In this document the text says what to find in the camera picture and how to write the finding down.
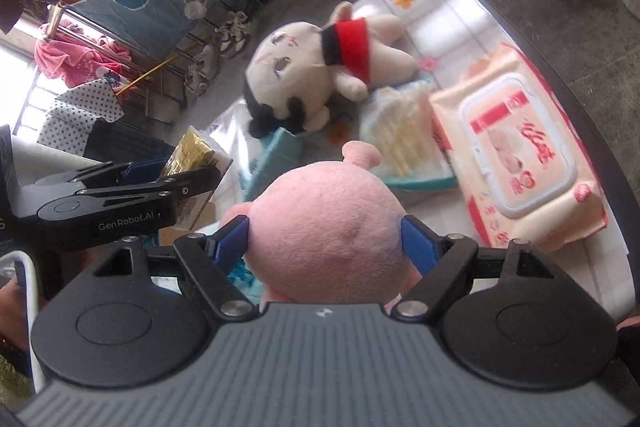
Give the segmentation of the person left hand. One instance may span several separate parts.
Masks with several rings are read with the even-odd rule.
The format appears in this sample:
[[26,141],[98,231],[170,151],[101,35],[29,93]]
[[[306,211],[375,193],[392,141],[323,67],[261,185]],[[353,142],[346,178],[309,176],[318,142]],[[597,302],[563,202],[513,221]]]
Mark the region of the person left hand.
[[16,277],[0,289],[0,333],[14,348],[28,349],[26,294]]

